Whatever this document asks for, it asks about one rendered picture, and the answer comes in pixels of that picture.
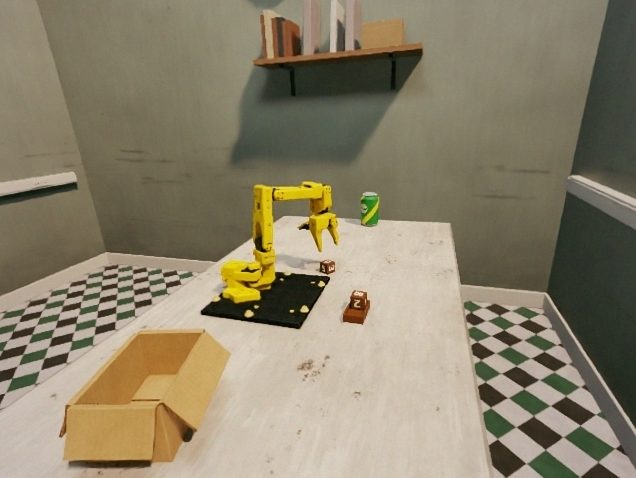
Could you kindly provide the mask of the green drink can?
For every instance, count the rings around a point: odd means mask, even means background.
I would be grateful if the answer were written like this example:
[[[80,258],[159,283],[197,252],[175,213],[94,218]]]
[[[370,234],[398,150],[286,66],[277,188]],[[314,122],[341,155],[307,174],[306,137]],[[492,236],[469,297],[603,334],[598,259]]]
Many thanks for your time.
[[[379,197],[375,192],[363,193],[361,197],[361,223],[372,227],[378,224]]]

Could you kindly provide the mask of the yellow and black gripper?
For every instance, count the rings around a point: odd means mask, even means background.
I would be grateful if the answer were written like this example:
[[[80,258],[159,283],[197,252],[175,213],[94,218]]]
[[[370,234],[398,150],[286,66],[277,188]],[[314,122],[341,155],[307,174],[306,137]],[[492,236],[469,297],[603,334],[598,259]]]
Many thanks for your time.
[[[304,222],[299,227],[299,230],[306,229],[310,230],[315,244],[317,246],[318,251],[322,252],[322,230],[328,229],[330,235],[333,238],[334,244],[337,246],[339,241],[339,236],[336,228],[338,227],[338,221],[335,218],[335,214],[332,213],[324,213],[324,214],[314,214],[309,217],[309,221]]]

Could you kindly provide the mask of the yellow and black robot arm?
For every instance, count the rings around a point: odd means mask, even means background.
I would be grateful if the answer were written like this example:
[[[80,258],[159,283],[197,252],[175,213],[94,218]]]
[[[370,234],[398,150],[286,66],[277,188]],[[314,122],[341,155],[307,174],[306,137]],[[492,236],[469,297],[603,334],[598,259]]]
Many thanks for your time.
[[[331,187],[313,182],[303,182],[299,187],[254,186],[253,255],[256,261],[247,264],[245,261],[232,260],[223,267],[224,279],[227,280],[223,298],[231,299],[234,303],[259,300],[261,297],[257,290],[271,288],[275,280],[276,261],[272,248],[272,201],[297,199],[310,199],[310,212],[324,214],[332,207]]]

